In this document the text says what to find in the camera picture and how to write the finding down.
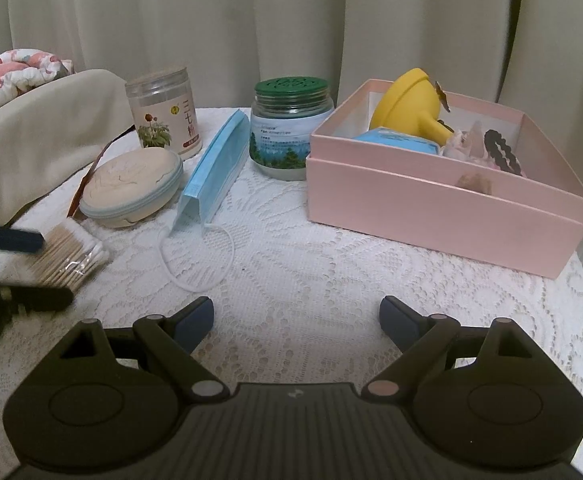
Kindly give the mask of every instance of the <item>white elastic strap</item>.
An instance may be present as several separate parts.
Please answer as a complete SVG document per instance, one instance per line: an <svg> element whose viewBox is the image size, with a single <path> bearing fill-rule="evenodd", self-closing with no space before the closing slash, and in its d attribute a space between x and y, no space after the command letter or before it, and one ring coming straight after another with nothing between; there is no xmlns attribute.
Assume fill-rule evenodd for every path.
<svg viewBox="0 0 583 480"><path fill-rule="evenodd" d="M169 278L169 281L174 283L175 286L186 290L187 292L206 292L211 288L214 288L218 285L222 280L224 280L227 275L230 273L230 269L234 264L234 254L236 251L236 246L234 244L234 238L230 235L230 232L225 229L225 227L216 225L216 224L203 224L204 229L215 229L216 231L223 231L227 237L230 239L230 243L232 244L232 256L230 257L230 262L227 264L225 270L222 271L220 278L216 279L214 282L211 282L207 285L201 286L200 288L194 288L193 286L189 285L188 283L183 283L178 280L177 277L172 274L171 270L169 270L168 264L165 261L165 256L163 256L163 251L161 247L163 245L163 240L169 235L169 228L163 227L160 231L158 231L158 244L156 245L156 250L158 251L158 259L160 261L160 265L162 265L163 270L165 271L166 275Z"/></svg>

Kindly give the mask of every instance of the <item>clear plastic jar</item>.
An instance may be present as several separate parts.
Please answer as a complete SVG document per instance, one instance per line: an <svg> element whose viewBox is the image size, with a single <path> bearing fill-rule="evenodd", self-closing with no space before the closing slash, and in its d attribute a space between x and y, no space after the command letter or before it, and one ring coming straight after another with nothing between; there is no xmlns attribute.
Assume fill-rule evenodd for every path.
<svg viewBox="0 0 583 480"><path fill-rule="evenodd" d="M187 69L153 73L125 85L144 148L158 146L190 158L201 150Z"/></svg>
<svg viewBox="0 0 583 480"><path fill-rule="evenodd" d="M268 176L304 180L309 136L334 110L327 81L279 77L254 90L249 156Z"/></svg>

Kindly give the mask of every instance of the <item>perforated green lid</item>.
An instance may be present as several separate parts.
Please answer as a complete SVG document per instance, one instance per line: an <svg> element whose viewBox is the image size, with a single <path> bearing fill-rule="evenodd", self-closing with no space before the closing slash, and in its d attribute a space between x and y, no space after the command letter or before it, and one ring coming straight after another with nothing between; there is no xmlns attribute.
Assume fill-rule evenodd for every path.
<svg viewBox="0 0 583 480"><path fill-rule="evenodd" d="M311 94L328 88L327 81L318 77L277 77L258 83L254 90L256 95L278 97Z"/></svg>

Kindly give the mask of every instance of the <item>brown strap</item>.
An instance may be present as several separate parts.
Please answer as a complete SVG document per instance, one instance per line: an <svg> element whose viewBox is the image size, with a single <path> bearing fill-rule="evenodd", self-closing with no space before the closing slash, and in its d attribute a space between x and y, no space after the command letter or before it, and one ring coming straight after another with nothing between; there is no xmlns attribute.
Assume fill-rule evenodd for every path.
<svg viewBox="0 0 583 480"><path fill-rule="evenodd" d="M107 142L107 144L105 144L103 151L98 154L98 156L96 157L96 160L92 163L91 168L89 168L89 171L83 177L83 180L80 181L80 186L78 186L78 190L76 190L76 194L74 195L74 198L72 198L72 204L70 205L70 210L67 211L67 218L72 218L74 216L74 214L76 213L76 210L78 209L78 204L80 203L80 199L82 198L83 192L85 191L85 186L88 184L88 182L94 176L94 171L96 171L96 167L98 165L98 162L100 161L101 158L103 158L103 155L105 155L107 148L109 148L109 146L111 146L113 142L116 142L121 137L126 136L129 132L132 132L134 130L134 128L135 128L134 125L130 126L122 134L120 134L118 137L110 140L109 142Z"/></svg>

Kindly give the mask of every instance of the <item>pink and white fabric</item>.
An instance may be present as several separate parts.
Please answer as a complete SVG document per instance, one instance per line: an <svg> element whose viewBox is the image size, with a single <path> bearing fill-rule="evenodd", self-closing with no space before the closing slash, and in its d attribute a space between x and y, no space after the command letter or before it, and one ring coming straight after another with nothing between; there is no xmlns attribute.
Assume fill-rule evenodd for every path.
<svg viewBox="0 0 583 480"><path fill-rule="evenodd" d="M73 61L33 48L0 54L0 107L33 88L74 73Z"/></svg>

